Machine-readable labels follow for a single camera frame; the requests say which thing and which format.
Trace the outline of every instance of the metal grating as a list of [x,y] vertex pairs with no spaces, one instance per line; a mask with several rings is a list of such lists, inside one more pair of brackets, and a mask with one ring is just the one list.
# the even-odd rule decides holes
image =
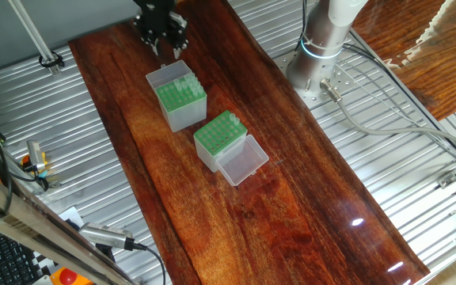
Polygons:
[[[301,3],[230,1],[258,43],[283,68],[284,60],[293,56],[288,52],[295,47],[302,28]],[[350,40],[357,43],[356,36]],[[65,47],[57,52],[66,62],[63,75],[57,78],[35,59],[0,70],[0,130],[9,138],[7,150],[21,158],[26,152],[25,140],[39,140],[52,165],[49,180],[61,183],[61,188],[40,197],[52,210],[60,213],[75,206],[84,221],[124,227],[140,242],[152,245],[154,241],[70,50]],[[439,126],[408,90],[392,82],[379,67],[347,51],[340,59],[339,87],[348,110],[360,123],[381,129],[412,126],[414,123],[398,115],[398,110],[421,126]],[[441,189],[436,180],[456,167],[456,157],[426,135],[373,136],[354,131],[326,96],[310,99],[307,104],[432,275],[453,262],[456,184]],[[456,135],[456,114],[441,123]],[[149,284],[161,282],[161,269],[150,254],[114,253],[117,264],[131,277]]]
[[[124,228],[157,251],[105,127],[68,47],[56,78],[35,59],[0,71],[0,131],[6,149],[20,160],[26,140],[40,141],[51,168],[51,188],[40,198],[56,213],[76,207],[84,222]],[[116,263],[134,280],[161,284],[156,258],[114,249]]]

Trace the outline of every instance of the clear plastic box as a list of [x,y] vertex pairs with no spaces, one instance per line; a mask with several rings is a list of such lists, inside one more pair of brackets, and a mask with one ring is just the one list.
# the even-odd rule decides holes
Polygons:
[[232,186],[237,186],[249,175],[256,174],[265,162],[268,162],[268,155],[252,135],[246,136],[216,159],[219,171]]
[[207,95],[184,61],[156,70],[146,78],[173,132],[207,118]]
[[230,111],[200,128],[194,139],[198,157],[213,173],[220,170],[232,186],[268,161],[268,155]]

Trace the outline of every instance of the dark wooden board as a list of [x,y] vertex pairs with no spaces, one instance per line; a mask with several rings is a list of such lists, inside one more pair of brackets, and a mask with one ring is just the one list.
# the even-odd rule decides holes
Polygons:
[[371,0],[354,29],[437,120],[456,112],[456,0]]
[[[177,133],[145,78],[161,62],[130,23],[70,42],[174,284],[403,284],[428,274],[230,5],[191,0],[178,11],[190,20],[181,58],[207,92],[207,119]],[[227,109],[270,157],[238,187],[201,162],[193,141]]]

